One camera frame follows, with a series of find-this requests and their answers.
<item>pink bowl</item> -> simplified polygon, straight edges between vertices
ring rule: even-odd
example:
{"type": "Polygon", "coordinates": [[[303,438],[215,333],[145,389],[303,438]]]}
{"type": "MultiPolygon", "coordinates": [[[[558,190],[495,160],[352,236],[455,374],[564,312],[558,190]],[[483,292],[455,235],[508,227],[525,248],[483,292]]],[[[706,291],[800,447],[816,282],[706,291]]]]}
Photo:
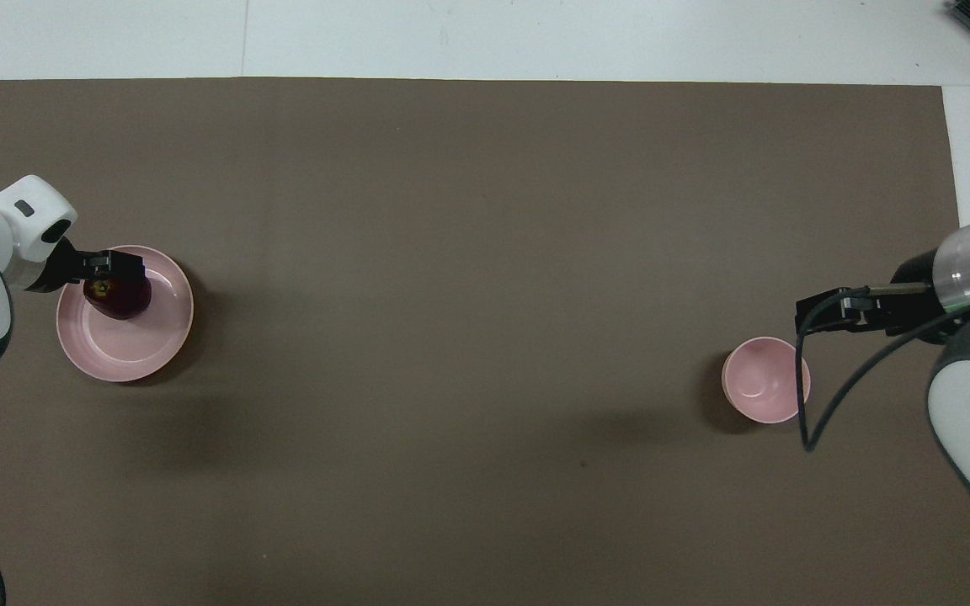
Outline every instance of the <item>pink bowl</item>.
{"type": "Polygon", "coordinates": [[[193,326],[193,290],[185,272],[166,254],[147,246],[113,250],[145,258],[152,303],[136,318],[116,321],[96,311],[80,284],[58,296],[58,342],[86,375],[120,383],[161,369],[182,348],[193,326]]]}
{"type": "MultiPolygon", "coordinates": [[[[777,337],[739,344],[721,369],[724,395],[744,417],[782,423],[796,416],[796,348],[777,337]]],[[[803,401],[811,395],[811,369],[803,360],[803,401]]]]}

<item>brown mat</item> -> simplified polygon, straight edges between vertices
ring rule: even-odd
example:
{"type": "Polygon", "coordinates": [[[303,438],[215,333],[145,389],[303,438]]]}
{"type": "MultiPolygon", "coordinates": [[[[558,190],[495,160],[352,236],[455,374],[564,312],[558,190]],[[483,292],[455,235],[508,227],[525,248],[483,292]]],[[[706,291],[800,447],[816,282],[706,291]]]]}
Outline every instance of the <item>brown mat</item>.
{"type": "MultiPolygon", "coordinates": [[[[0,189],[200,297],[109,385],[19,295],[15,603],[970,603],[970,498],[912,345],[823,446],[724,354],[955,226],[938,88],[0,82],[0,189]]],[[[811,341],[813,405],[877,334],[811,341]]]]}

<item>white floor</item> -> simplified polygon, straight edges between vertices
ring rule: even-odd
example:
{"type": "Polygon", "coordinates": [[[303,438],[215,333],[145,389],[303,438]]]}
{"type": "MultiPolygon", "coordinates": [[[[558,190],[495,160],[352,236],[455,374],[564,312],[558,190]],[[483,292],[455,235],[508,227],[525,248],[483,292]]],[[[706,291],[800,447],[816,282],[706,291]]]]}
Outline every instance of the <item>white floor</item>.
{"type": "Polygon", "coordinates": [[[0,79],[938,85],[970,222],[970,32],[943,0],[0,0],[0,79]]]}

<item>red apple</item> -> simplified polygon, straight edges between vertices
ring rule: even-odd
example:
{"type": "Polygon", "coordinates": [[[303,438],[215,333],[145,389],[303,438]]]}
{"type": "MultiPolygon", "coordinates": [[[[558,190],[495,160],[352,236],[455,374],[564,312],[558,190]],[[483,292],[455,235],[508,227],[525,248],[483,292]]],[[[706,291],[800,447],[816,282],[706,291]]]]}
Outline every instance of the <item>red apple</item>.
{"type": "Polygon", "coordinates": [[[149,279],[96,279],[85,280],[84,298],[99,313],[116,321],[128,321],[152,302],[152,283],[149,279]]]}

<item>pink cup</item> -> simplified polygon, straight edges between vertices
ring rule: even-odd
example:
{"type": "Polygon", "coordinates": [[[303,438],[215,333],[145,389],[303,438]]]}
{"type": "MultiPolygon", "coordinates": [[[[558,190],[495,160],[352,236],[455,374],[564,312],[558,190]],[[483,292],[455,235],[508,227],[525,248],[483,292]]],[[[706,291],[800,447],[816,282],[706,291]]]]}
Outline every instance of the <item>pink cup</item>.
{"type": "MultiPolygon", "coordinates": [[[[782,423],[796,416],[796,348],[777,337],[755,337],[724,360],[721,386],[728,402],[759,423],[782,423]]],[[[803,360],[803,401],[811,395],[811,369],[803,360]]]]}

